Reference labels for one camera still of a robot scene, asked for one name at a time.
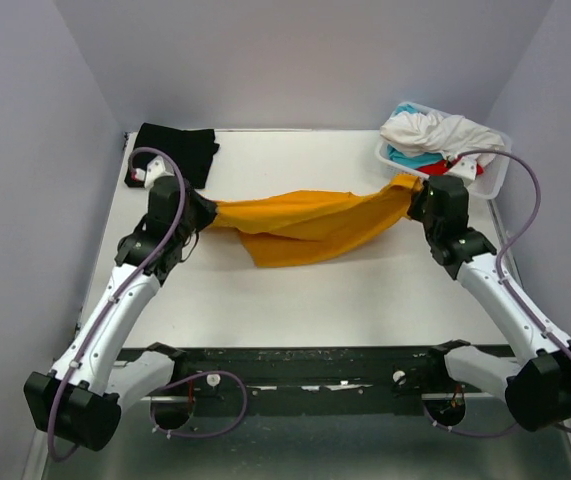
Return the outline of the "yellow t shirt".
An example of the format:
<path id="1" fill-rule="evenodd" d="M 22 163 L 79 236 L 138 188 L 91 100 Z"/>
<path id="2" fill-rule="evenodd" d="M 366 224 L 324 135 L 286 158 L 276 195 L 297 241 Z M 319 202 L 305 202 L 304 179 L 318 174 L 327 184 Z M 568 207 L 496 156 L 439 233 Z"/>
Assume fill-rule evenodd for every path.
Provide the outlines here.
<path id="1" fill-rule="evenodd" d="M 422 182 L 398 175 L 380 191 L 299 190 L 265 199 L 216 203 L 213 228 L 231 229 L 259 268 L 295 267 L 350 252 L 407 216 Z"/>

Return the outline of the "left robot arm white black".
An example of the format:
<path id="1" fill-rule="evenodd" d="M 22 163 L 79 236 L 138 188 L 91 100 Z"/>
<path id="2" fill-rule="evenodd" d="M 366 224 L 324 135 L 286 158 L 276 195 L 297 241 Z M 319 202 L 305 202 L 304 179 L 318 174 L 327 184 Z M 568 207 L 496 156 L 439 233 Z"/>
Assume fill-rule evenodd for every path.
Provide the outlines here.
<path id="1" fill-rule="evenodd" d="M 187 380 L 171 348 L 155 344 L 123 367 L 115 362 L 139 316 L 182 263 L 189 239 L 212 223 L 216 206 L 182 178 L 157 179 L 146 214 L 118 244 L 95 309 L 49 372 L 33 372 L 24 394 L 37 429 L 50 441 L 93 451 L 113 437 L 122 415 L 159 388 L 179 393 Z"/>

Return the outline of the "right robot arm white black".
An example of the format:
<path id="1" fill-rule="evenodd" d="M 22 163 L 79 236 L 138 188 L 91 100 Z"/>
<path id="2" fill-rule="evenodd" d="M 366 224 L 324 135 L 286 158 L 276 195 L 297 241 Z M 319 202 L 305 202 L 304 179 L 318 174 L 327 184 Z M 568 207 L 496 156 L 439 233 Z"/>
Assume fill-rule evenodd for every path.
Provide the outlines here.
<path id="1" fill-rule="evenodd" d="M 469 226 L 468 206 L 461 179 L 432 177 L 413 195 L 408 215 L 422 224 L 432 258 L 481 305 L 515 358 L 450 341 L 429 349 L 426 382 L 439 392 L 474 386 L 503 401 L 529 432 L 571 419 L 571 337 L 514 283 L 487 237 Z"/>

